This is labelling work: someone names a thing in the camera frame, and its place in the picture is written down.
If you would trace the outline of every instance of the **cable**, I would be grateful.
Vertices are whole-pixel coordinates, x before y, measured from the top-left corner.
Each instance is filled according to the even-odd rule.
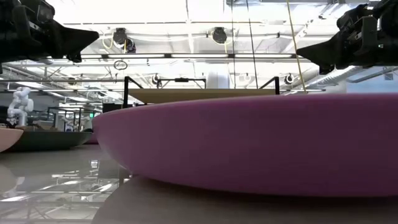
[[[232,54],[235,54],[235,40],[234,40],[234,4],[231,5],[231,22],[232,22]],[[235,57],[233,58],[234,63],[234,88],[236,88],[236,68],[235,68]]]
[[[307,94],[307,89],[305,87],[305,82],[303,79],[303,74],[301,72],[301,66],[300,66],[300,59],[299,56],[297,55],[297,43],[296,43],[296,37],[294,36],[294,29],[293,29],[293,22],[292,22],[292,15],[290,13],[290,4],[289,4],[289,0],[286,0],[287,3],[287,12],[289,13],[289,20],[290,20],[290,28],[292,29],[292,37],[293,37],[293,43],[294,43],[294,50],[295,50],[295,54],[296,54],[296,59],[297,59],[297,65],[298,65],[298,74],[300,75],[300,79],[301,79],[301,83],[303,85],[303,90],[304,93]]]
[[[112,33],[111,46],[109,46],[109,47],[105,44],[105,38],[102,39],[102,45],[104,46],[104,48],[106,48],[106,49],[111,49],[112,48],[112,46],[113,46],[113,35],[114,35],[114,32]]]
[[[259,88],[259,82],[257,80],[257,68],[256,68],[256,57],[254,56],[254,44],[253,44],[253,32],[251,30],[251,20],[250,20],[250,12],[249,12],[249,1],[246,0],[246,6],[248,7],[248,15],[249,15],[249,28],[250,28],[250,38],[251,38],[251,49],[253,52],[253,64],[254,64],[254,76],[256,78],[256,87]]]

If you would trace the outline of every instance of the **glossy floor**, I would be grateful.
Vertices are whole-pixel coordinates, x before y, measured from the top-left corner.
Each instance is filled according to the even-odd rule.
[[[0,154],[0,223],[397,223],[398,198],[231,194],[131,176],[98,146]]]

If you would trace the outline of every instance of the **yellow cable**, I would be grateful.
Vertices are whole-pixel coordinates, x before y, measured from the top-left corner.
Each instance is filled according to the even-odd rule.
[[[291,15],[291,13],[290,13],[290,4],[289,4],[289,0],[286,0],[286,3],[287,3],[287,11],[289,12],[290,28],[292,29],[292,37],[293,37],[294,50],[295,50],[296,59],[297,59],[297,65],[298,65],[298,73],[300,74],[300,79],[301,79],[301,83],[302,83],[302,85],[303,85],[304,93],[307,93],[307,88],[305,87],[305,82],[304,82],[304,79],[303,79],[303,74],[302,74],[302,72],[301,72],[300,59],[299,59],[299,56],[297,55],[297,43],[296,43],[296,38],[295,38],[295,36],[294,36],[294,29],[293,29],[292,15]]]
[[[102,45],[104,46],[104,48],[106,48],[106,49],[111,49],[112,48],[112,46],[113,46],[113,34],[114,33],[112,33],[112,39],[111,39],[111,46],[107,46],[107,45],[105,45],[105,33],[104,33],[104,38],[102,39]]]

